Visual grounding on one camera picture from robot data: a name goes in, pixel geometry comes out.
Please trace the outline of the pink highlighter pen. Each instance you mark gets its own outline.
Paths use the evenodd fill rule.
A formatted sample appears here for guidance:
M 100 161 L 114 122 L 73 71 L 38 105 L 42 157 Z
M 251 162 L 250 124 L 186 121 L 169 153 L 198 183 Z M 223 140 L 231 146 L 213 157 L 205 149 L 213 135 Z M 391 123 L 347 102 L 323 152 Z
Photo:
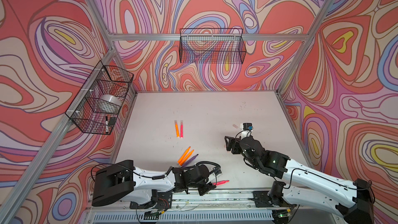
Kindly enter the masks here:
M 180 121 L 180 138 L 183 138 L 183 121 Z
M 213 186 L 220 186 L 220 185 L 224 185 L 226 183 L 228 183 L 229 180 L 222 180 L 222 181 L 218 181 L 216 183 L 213 184 Z

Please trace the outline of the purple pen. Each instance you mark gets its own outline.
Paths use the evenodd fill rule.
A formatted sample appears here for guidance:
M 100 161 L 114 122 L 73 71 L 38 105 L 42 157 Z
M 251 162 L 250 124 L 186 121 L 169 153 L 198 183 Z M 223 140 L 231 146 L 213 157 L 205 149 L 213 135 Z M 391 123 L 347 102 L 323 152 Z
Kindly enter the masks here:
M 187 167 L 190 163 L 192 163 L 192 162 L 196 159 L 197 156 L 198 156 L 198 154 L 194 155 L 192 158 L 190 158 L 189 160 L 187 160 L 187 161 L 182 165 L 182 167 Z

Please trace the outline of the orange highlighter pen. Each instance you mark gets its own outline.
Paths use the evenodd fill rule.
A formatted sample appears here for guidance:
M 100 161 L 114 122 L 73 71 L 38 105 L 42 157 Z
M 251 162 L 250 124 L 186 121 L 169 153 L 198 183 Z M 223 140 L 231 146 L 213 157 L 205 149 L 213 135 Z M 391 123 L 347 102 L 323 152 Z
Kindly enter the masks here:
M 180 132 L 179 132 L 179 125 L 177 123 L 177 120 L 175 120 L 175 130 L 176 130 L 176 137 L 180 137 Z

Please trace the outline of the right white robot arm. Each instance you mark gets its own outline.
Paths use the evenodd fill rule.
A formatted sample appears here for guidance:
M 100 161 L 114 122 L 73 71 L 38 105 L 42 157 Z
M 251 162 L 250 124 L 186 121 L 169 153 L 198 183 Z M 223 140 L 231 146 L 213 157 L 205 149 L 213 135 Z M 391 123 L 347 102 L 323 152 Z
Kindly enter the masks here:
M 309 168 L 287 155 L 266 150 L 252 136 L 225 136 L 226 150 L 240 154 L 252 169 L 274 179 L 270 191 L 255 191 L 257 206 L 309 206 L 344 219 L 348 224 L 374 223 L 374 193 L 370 181 L 337 178 Z

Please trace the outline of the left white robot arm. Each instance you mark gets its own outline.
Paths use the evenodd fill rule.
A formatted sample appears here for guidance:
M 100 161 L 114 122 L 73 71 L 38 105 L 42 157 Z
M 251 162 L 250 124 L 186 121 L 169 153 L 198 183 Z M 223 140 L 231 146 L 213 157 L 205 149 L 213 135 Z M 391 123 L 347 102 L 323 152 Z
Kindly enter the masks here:
M 168 209 L 174 193 L 197 190 L 200 196 L 216 189 L 212 182 L 221 166 L 201 161 L 193 166 L 170 167 L 166 172 L 138 168 L 133 160 L 107 164 L 93 176 L 93 207 L 128 202 L 132 209 Z

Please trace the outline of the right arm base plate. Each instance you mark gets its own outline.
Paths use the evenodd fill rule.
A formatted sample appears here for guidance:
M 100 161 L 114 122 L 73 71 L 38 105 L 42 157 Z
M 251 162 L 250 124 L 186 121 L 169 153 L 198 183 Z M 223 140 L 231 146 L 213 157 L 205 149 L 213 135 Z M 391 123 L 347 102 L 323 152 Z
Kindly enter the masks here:
M 257 208 L 260 207 L 287 207 L 287 208 L 296 208 L 296 204 L 287 203 L 282 197 L 278 196 L 269 196 L 269 191 L 253 191 L 252 201 L 255 202 Z

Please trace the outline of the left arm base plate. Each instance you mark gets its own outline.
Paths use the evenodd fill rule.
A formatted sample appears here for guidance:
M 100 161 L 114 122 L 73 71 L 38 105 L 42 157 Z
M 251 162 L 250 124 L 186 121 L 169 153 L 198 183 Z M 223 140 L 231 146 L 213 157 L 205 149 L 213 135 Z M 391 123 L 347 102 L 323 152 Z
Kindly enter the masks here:
M 157 192 L 155 196 L 151 196 L 150 201 L 145 204 L 130 203 L 130 209 L 157 209 L 165 211 L 172 206 L 172 192 Z

